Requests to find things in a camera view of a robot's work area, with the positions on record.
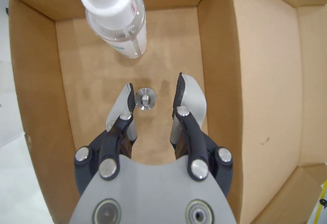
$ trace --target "yellow tape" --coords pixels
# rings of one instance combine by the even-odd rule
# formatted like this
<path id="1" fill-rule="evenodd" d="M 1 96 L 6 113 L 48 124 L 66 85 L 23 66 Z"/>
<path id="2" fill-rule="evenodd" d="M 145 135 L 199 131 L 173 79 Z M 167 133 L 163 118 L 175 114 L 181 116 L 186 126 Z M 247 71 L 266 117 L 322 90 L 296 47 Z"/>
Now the yellow tape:
<path id="1" fill-rule="evenodd" d="M 327 189 L 327 181 L 322 186 L 322 192 L 321 192 L 321 195 L 320 195 L 320 199 L 325 198 L 326 189 Z M 314 218 L 313 224 L 318 224 L 318 220 L 319 220 L 319 217 L 320 217 L 321 209 L 322 209 L 322 205 L 319 203 L 318 204 L 317 213 L 316 213 L 316 217 Z"/>

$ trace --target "cardboard box wall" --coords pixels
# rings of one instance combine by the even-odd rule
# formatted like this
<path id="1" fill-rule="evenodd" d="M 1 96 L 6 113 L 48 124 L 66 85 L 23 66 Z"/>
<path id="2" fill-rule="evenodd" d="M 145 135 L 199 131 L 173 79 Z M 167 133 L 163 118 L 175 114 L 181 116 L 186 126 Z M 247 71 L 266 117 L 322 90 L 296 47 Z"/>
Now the cardboard box wall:
<path id="1" fill-rule="evenodd" d="M 103 130 L 123 84 L 162 99 L 136 112 L 133 158 L 173 161 L 168 115 L 183 71 L 205 91 L 204 131 L 233 153 L 238 223 L 305 223 L 326 179 L 326 0 L 144 1 L 148 48 L 133 63 L 93 34 L 80 0 L 10 0 L 18 101 L 54 222 L 67 223 L 78 200 L 75 149 Z"/>

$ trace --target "metal screw head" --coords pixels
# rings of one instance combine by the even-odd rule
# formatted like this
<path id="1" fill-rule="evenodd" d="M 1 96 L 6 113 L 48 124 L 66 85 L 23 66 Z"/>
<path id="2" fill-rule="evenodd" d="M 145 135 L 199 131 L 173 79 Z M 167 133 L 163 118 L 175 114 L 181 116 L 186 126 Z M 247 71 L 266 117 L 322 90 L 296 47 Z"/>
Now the metal screw head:
<path id="1" fill-rule="evenodd" d="M 150 104 L 150 97 L 148 95 L 142 96 L 141 103 L 143 106 L 148 106 Z"/>
<path id="2" fill-rule="evenodd" d="M 199 179 L 204 179 L 208 176 L 208 165 L 201 159 L 195 159 L 191 163 L 192 174 Z"/>
<path id="3" fill-rule="evenodd" d="M 102 178 L 109 178 L 117 170 L 117 163 L 112 158 L 107 158 L 99 165 L 99 174 Z"/>
<path id="4" fill-rule="evenodd" d="M 88 147 L 81 147 L 76 151 L 75 159 L 81 162 L 83 160 L 86 160 L 89 154 L 90 154 L 90 150 L 88 149 Z"/>
<path id="5" fill-rule="evenodd" d="M 190 114 L 190 110 L 185 106 L 179 106 L 177 108 L 177 113 L 181 116 L 188 116 Z"/>
<path id="6" fill-rule="evenodd" d="M 231 161 L 231 152 L 226 148 L 220 148 L 218 150 L 218 155 L 223 162 Z"/>
<path id="7" fill-rule="evenodd" d="M 130 118 L 132 117 L 132 113 L 130 111 L 123 111 L 119 118 L 122 119 L 122 120 L 129 120 Z"/>

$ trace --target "dark mark on cardboard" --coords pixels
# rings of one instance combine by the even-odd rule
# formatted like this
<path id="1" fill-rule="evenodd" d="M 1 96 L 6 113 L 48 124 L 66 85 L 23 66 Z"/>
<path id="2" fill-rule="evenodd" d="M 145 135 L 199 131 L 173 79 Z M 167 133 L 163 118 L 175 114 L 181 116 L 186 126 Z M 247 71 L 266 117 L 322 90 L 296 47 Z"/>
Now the dark mark on cardboard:
<path id="1" fill-rule="evenodd" d="M 270 137 L 268 137 L 267 139 L 266 139 L 266 141 L 265 142 L 263 142 L 263 143 L 260 143 L 261 145 L 264 145 L 267 141 L 269 141 L 269 139 L 270 139 Z"/>

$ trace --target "white spray pump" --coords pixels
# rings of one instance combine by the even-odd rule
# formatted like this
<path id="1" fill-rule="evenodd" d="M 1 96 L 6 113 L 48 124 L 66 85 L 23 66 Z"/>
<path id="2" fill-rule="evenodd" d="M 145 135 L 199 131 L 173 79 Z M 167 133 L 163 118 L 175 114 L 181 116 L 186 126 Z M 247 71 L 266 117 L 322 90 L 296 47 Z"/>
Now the white spray pump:
<path id="1" fill-rule="evenodd" d="M 81 0 L 93 31 L 127 58 L 146 50 L 146 13 L 143 0 Z"/>

